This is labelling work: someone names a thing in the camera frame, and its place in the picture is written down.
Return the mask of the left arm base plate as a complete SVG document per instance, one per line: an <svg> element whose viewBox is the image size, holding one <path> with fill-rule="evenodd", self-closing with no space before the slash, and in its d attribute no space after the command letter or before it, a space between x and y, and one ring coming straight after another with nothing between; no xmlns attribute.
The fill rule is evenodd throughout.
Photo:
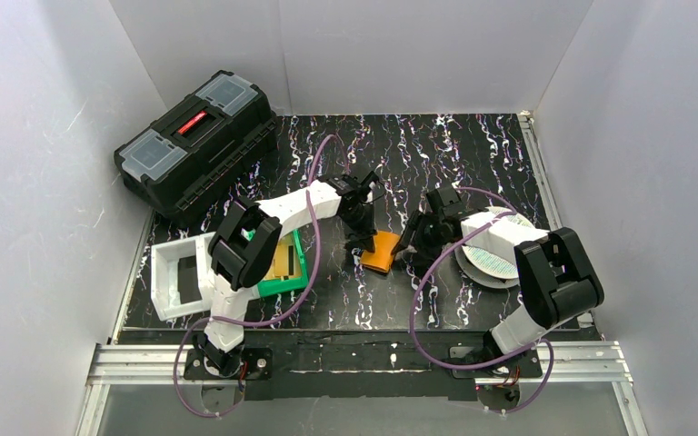
<svg viewBox="0 0 698 436"><path fill-rule="evenodd" d="M189 350L182 369L189 381L256 381L271 378L274 354L267 348L242 348L221 356L221 365L204 352Z"/></svg>

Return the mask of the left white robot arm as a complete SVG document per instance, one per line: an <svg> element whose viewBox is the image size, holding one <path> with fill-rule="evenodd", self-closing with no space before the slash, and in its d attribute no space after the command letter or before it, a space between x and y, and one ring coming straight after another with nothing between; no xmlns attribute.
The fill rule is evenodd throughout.
<svg viewBox="0 0 698 436"><path fill-rule="evenodd" d="M380 178L373 170L325 175L305 188L268 200L235 198L208 247L215 293L204 332L194 347L218 370L227 371L244 340L248 303L268 273L277 244L308 224L338 217L348 249L375 250L372 192Z"/></svg>

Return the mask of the orange leather card holder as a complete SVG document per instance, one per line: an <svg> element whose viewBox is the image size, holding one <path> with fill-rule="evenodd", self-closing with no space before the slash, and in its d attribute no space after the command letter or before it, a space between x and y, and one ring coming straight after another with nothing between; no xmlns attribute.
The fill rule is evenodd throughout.
<svg viewBox="0 0 698 436"><path fill-rule="evenodd" d="M394 261L394 248L401 236L397 233L378 231L374 236L374 251L363 251L360 264L373 272L387 274L391 271Z"/></svg>

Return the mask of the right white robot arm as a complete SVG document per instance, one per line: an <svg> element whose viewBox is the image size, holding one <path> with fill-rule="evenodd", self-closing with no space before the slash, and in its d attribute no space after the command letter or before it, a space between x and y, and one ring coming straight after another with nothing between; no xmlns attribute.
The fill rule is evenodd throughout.
<svg viewBox="0 0 698 436"><path fill-rule="evenodd" d="M438 360L415 340L426 360L448 370L487 369L526 352L554 328L603 303L603 287L573 229L548 231L513 223L509 218L516 210L510 203L501 214L470 209L461 191L447 185L427 193L429 211L411 215L391 254L413 249L429 262L419 282L425 286L456 249L483 249L515 266L523 304L484 334L480 350L461 361Z"/></svg>

